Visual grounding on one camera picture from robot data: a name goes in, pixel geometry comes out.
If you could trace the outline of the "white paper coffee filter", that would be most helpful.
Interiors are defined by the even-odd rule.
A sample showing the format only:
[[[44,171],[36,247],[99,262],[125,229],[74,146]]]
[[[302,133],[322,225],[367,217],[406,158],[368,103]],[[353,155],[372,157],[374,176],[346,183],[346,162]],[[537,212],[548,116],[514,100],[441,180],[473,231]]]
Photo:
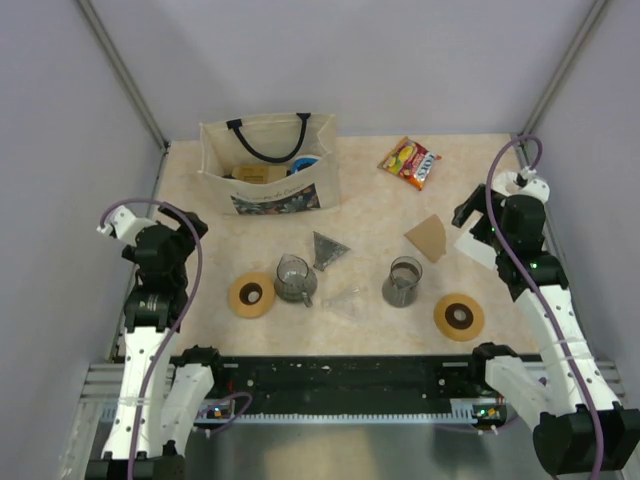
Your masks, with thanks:
[[[462,254],[481,264],[485,268],[496,270],[496,252],[492,246],[475,239],[470,229],[466,229],[454,243],[454,247]]]

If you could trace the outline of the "clear glass dripper cone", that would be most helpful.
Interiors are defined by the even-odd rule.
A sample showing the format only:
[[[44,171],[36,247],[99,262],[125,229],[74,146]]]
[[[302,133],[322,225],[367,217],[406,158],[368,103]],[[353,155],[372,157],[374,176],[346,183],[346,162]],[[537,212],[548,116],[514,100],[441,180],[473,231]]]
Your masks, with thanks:
[[[321,301],[323,309],[334,312],[341,316],[355,319],[360,313],[360,294],[361,290],[357,286],[349,286],[339,293]]]

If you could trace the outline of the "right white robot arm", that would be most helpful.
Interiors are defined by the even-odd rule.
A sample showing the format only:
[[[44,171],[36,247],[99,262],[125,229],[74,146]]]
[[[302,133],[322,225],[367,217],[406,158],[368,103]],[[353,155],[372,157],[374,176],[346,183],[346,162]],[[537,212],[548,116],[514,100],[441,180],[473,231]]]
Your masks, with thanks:
[[[508,346],[473,351],[469,388],[499,393],[532,432],[536,456],[551,476],[618,471],[639,445],[639,411],[625,408],[591,353],[560,261],[547,250],[550,188],[529,169],[480,184],[454,211],[461,228],[477,222],[456,248],[497,273],[534,333],[545,378],[539,380]]]

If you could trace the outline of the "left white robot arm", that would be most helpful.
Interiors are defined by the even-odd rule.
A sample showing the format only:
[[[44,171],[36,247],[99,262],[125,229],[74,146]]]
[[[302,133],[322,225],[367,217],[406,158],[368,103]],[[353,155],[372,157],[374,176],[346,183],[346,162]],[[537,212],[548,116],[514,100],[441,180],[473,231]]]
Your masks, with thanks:
[[[122,256],[135,267],[124,303],[124,370],[110,434],[87,479],[182,479],[185,450],[201,403],[226,387],[217,352],[194,347],[168,370],[171,350],[200,285],[203,266],[187,274],[191,255],[203,255],[207,225],[193,212],[155,201],[175,229],[130,210],[121,200],[103,213],[98,230],[123,243]]]

